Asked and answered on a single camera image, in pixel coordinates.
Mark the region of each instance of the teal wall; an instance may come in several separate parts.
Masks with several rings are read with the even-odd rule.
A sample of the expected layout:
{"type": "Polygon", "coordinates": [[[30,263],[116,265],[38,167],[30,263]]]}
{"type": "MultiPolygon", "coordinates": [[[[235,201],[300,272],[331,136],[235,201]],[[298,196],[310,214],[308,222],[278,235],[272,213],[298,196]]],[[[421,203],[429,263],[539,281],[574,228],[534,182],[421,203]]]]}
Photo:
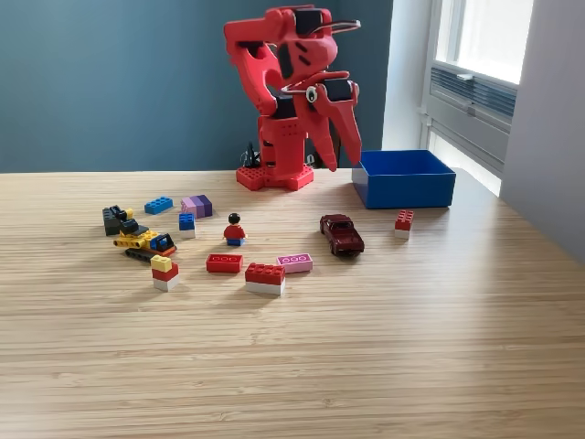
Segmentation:
{"type": "MultiPolygon", "coordinates": [[[[222,28],[289,3],[0,0],[0,172],[235,168],[257,113],[222,28]]],[[[365,148],[380,148],[391,3],[360,3],[319,5],[364,25],[339,35],[335,66],[360,82],[365,148]]]]}

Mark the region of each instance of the yellow lego brick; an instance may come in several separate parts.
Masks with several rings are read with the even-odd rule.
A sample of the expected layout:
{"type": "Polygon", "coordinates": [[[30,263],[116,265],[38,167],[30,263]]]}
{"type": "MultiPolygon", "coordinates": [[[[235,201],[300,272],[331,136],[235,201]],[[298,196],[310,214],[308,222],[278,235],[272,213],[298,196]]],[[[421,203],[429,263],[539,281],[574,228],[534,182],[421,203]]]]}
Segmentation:
{"type": "Polygon", "coordinates": [[[150,266],[159,272],[166,273],[172,268],[171,258],[165,258],[157,254],[150,260],[150,266]]]}
{"type": "Polygon", "coordinates": [[[146,246],[146,240],[142,239],[142,238],[136,238],[136,237],[127,237],[127,236],[122,236],[122,234],[120,234],[120,237],[118,237],[117,240],[113,241],[113,245],[115,245],[116,247],[129,247],[131,249],[142,249],[143,247],[146,246]]]}
{"type": "Polygon", "coordinates": [[[145,233],[143,233],[142,235],[140,235],[140,238],[142,238],[143,240],[145,240],[147,242],[147,244],[148,244],[147,247],[150,247],[150,241],[155,236],[158,236],[158,232],[153,231],[153,230],[148,230],[145,233]]]}

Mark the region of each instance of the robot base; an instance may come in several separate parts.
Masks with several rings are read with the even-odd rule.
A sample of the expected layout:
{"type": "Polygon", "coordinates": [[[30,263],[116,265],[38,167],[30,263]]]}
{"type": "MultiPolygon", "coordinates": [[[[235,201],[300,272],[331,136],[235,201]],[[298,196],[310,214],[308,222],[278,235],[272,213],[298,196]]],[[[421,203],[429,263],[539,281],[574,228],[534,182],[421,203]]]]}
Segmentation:
{"type": "Polygon", "coordinates": [[[313,181],[314,173],[309,166],[303,165],[303,172],[298,176],[285,180],[274,180],[272,176],[266,175],[264,166],[239,167],[236,171],[236,179],[249,190],[258,190],[263,187],[286,187],[289,190],[299,190],[313,181]]]}

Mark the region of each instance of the blue box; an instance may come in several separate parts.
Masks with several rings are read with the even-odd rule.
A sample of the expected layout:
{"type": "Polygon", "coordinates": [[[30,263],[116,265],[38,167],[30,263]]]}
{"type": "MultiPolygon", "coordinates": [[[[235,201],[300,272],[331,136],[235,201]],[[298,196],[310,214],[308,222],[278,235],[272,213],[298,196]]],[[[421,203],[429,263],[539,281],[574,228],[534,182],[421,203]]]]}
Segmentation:
{"type": "Polygon", "coordinates": [[[144,205],[144,212],[150,213],[151,215],[158,215],[164,210],[170,209],[173,207],[173,200],[169,197],[160,197],[154,199],[150,203],[146,203],[144,205]]]}
{"type": "Polygon", "coordinates": [[[351,179],[367,209],[445,208],[455,173],[426,149],[364,151],[351,179]]]}

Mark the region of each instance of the dark red toy car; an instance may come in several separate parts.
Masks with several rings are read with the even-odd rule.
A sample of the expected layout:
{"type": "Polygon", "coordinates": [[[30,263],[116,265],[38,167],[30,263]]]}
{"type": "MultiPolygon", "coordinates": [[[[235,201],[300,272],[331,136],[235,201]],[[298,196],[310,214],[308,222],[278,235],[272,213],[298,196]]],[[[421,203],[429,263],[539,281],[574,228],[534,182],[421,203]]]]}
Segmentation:
{"type": "Polygon", "coordinates": [[[335,256],[356,256],[364,251],[364,242],[354,229],[353,221],[346,215],[321,217],[321,233],[327,237],[331,253],[335,256]]]}

